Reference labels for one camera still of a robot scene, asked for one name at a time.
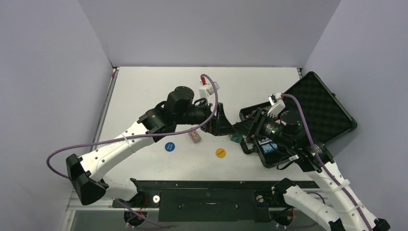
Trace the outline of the green chip stack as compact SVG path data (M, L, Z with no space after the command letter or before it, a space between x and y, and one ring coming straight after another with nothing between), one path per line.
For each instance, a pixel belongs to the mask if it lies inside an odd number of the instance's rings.
M241 143L243 140L243 135L239 133L231 134L229 140L235 143Z

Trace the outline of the light blue chip stack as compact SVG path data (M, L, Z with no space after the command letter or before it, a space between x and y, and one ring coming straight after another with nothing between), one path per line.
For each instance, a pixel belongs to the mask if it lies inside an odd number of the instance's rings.
M262 144L261 148L264 154L269 154L278 150L278 147L275 143Z

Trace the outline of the blue small blind button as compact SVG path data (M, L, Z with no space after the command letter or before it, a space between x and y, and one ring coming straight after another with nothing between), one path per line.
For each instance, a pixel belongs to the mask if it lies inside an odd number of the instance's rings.
M175 144L173 142L167 142L165 144L165 150L167 152L172 152L172 151L174 151L174 149L175 149Z

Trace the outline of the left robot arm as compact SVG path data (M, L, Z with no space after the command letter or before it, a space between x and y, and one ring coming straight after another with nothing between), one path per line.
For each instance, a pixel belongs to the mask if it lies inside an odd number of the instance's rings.
M200 125L201 130L214 136L235 133L225 116L223 104L217 103L215 111L206 98L193 100L194 92L179 86L168 94L167 100L133 123L119 135L118 142L107 144L90 153L72 154L66 159L67 173L82 205L90 205L104 197L121 199L132 207L143 202L143 193L131 180L105 178L116 165L126 158L162 139L162 134L176 131L177 125Z

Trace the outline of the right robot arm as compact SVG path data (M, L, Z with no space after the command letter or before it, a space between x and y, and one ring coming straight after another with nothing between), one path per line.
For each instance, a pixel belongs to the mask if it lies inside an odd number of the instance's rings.
M385 219L376 217L358 199L325 146L313 141L301 111L284 111L275 120L258 110L234 128L246 137L270 139L285 148L286 158L297 164L331 203L326 205L284 178L272 187L275 204L299 209L327 231L390 230Z

